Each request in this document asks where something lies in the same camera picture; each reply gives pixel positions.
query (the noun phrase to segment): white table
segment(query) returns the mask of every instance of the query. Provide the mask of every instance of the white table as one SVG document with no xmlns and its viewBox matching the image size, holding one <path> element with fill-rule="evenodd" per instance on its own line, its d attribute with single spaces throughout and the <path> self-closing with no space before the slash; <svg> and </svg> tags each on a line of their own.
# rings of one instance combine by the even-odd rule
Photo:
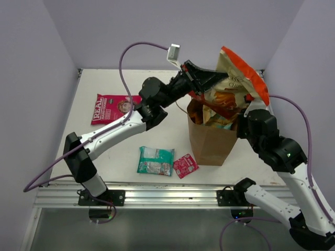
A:
<svg viewBox="0 0 335 251">
<path fill-rule="evenodd" d="M 133 95 L 137 95 L 143 81 L 155 76 L 168 83 L 176 71 L 140 71 L 124 70 L 125 80 Z M 83 70 L 74 97 L 72 108 L 58 157 L 62 155 L 66 135 L 76 132 L 77 135 L 88 133 L 100 126 L 91 126 L 94 105 L 97 94 L 125 95 L 118 70 Z M 187 107 L 190 97 L 178 101 L 183 108 Z M 160 149 L 175 149 L 175 159 L 190 153 L 191 145 L 188 138 L 187 116 L 175 104 L 166 108 L 169 115 L 156 128 L 129 138 L 103 153 L 94 164 L 104 181 L 110 182 L 144 182 L 164 184 L 208 184 L 232 185 L 249 177 L 263 186 L 283 186 L 284 182 L 272 169 L 265 165 L 252 151 L 246 140 L 237 140 L 233 150 L 222 166 L 200 166 L 200 168 L 183 179 L 177 174 L 172 177 L 138 174 L 139 147 L 148 146 Z M 53 168 L 51 177 L 70 174 L 65 162 L 62 161 Z"/>
</svg>

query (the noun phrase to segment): small red packet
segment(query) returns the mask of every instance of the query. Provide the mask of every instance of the small red packet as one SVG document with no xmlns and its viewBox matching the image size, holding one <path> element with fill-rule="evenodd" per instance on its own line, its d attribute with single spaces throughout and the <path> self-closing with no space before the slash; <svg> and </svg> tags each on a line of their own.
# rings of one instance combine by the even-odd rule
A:
<svg viewBox="0 0 335 251">
<path fill-rule="evenodd" d="M 199 169 L 199 166 L 195 160 L 189 154 L 177 159 L 173 162 L 173 168 L 180 179 L 184 178 L 186 175 L 193 173 L 195 170 Z"/>
</svg>

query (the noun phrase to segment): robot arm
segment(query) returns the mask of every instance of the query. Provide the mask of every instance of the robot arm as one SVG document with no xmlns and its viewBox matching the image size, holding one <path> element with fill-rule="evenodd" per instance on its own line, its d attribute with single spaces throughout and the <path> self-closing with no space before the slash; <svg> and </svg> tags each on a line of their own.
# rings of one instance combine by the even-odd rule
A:
<svg viewBox="0 0 335 251">
<path fill-rule="evenodd" d="M 309 186 L 306 155 L 296 141 L 280 136 L 276 118 L 268 111 L 251 108 L 247 112 L 246 116 L 239 115 L 237 136 L 247 139 L 259 158 L 277 172 L 300 208 L 274 197 L 250 179 L 240 181 L 234 191 L 242 200 L 281 221 L 304 249 L 329 250 L 335 244 L 335 226 L 329 222 Z M 316 183 L 313 189 L 333 218 L 335 213 Z"/>
<path fill-rule="evenodd" d="M 155 77 L 147 78 L 139 92 L 142 102 L 135 106 L 128 121 L 122 126 L 92 140 L 93 135 L 111 128 L 126 116 L 97 131 L 82 136 L 73 132 L 66 137 L 64 153 L 89 140 L 85 148 L 65 158 L 75 181 L 82 184 L 92 196 L 109 200 L 107 186 L 92 161 L 119 142 L 157 126 L 168 115 L 163 108 L 191 91 L 200 95 L 227 77 L 226 73 L 201 69 L 191 61 L 186 61 L 167 85 Z M 329 250 L 335 245 L 335 227 L 328 221 L 312 194 L 307 182 L 307 158 L 299 144 L 279 135 L 276 118 L 266 110 L 261 100 L 251 101 L 238 120 L 237 136 L 247 139 L 259 158 L 278 173 L 300 208 L 274 197 L 247 178 L 234 186 L 236 196 L 259 206 L 281 221 L 301 247 L 307 250 Z M 330 215 L 335 218 L 335 213 L 321 191 L 316 185 L 313 188 Z"/>
</svg>

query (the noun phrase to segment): orange chip bag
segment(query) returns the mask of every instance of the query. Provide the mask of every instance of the orange chip bag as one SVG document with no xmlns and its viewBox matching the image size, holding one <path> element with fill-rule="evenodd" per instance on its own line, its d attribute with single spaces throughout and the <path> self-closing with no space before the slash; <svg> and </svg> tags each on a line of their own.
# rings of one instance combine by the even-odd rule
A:
<svg viewBox="0 0 335 251">
<path fill-rule="evenodd" d="M 248 107 L 245 96 L 262 99 L 269 105 L 267 86 L 258 73 L 226 47 L 222 47 L 216 71 L 228 73 L 228 78 L 216 84 L 201 96 L 189 93 L 203 105 L 204 125 L 228 128 L 234 123 L 237 114 Z"/>
</svg>

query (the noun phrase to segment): lavender wall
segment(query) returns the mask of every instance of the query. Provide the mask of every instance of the lavender wall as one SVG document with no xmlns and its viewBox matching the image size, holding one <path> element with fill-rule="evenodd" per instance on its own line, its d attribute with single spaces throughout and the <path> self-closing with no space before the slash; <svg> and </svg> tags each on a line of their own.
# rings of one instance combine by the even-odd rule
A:
<svg viewBox="0 0 335 251">
<path fill-rule="evenodd" d="M 40 0 L 0 2 L 0 250 L 18 250 L 36 193 L 23 187 L 54 157 L 76 68 Z"/>
<path fill-rule="evenodd" d="M 44 0 L 78 67 L 115 69 L 122 50 L 140 40 L 182 46 L 181 60 L 214 68 L 228 46 L 256 69 L 265 68 L 303 0 Z M 143 46 L 127 69 L 166 69 Z"/>
<path fill-rule="evenodd" d="M 335 152 L 335 1 L 305 0 L 265 70 L 271 93 L 296 101 L 311 124 L 314 177 L 332 207 Z M 282 133 L 307 150 L 304 121 L 294 107 L 272 100 Z"/>
</svg>

